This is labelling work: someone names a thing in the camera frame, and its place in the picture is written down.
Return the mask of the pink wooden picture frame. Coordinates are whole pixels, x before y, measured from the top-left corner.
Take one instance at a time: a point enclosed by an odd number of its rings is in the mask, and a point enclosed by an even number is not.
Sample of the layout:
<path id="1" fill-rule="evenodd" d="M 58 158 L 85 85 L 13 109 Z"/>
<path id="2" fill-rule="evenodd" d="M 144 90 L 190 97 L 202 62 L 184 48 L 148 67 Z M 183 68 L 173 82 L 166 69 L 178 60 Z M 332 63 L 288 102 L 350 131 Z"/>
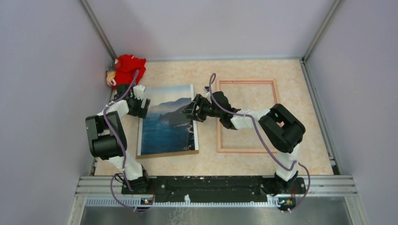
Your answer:
<path id="1" fill-rule="evenodd" d="M 216 90 L 222 91 L 232 107 L 243 110 L 268 110 L 279 103 L 275 80 L 218 80 Z M 219 153 L 264 153 L 267 151 L 253 128 L 226 129 L 217 124 Z"/>

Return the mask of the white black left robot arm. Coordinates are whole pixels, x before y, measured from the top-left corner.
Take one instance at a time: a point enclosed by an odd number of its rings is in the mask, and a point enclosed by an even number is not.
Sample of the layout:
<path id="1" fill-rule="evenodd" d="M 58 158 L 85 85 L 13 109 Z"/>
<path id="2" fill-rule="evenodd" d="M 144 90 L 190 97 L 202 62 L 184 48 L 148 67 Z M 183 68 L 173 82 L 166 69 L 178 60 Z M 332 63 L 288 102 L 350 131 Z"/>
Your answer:
<path id="1" fill-rule="evenodd" d="M 149 191 L 151 182 L 144 167 L 127 152 L 121 119 L 126 115 L 145 119 L 150 100 L 145 97 L 144 85 L 119 85 L 115 97 L 103 111 L 85 119 L 89 149 L 94 157 L 118 168 L 129 189 L 144 194 Z"/>

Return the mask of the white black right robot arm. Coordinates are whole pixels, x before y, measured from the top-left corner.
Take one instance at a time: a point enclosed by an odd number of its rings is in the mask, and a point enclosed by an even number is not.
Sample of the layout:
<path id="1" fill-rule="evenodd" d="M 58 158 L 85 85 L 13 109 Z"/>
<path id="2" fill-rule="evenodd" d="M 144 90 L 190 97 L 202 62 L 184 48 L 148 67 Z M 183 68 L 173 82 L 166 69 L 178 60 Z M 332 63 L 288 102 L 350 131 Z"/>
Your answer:
<path id="1" fill-rule="evenodd" d="M 197 94 L 181 114 L 199 122 L 204 122 L 207 117 L 218 118 L 226 129 L 254 129 L 276 162 L 274 178 L 264 184 L 264 192 L 275 196 L 294 188 L 298 175 L 298 151 L 306 129 L 282 104 L 266 110 L 241 110 L 232 107 L 224 93 L 217 91 L 205 97 Z"/>

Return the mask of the seascape photo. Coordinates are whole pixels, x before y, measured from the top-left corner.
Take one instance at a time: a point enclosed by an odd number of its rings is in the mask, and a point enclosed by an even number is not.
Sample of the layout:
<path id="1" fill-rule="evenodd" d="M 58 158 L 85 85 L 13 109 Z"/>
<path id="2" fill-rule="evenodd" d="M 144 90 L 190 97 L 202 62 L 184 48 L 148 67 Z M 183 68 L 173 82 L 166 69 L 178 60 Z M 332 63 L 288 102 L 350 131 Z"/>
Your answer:
<path id="1" fill-rule="evenodd" d="M 137 158 L 159 158 L 199 153 L 197 123 L 182 111 L 194 99 L 192 84 L 147 88 L 151 102 L 140 119 Z"/>

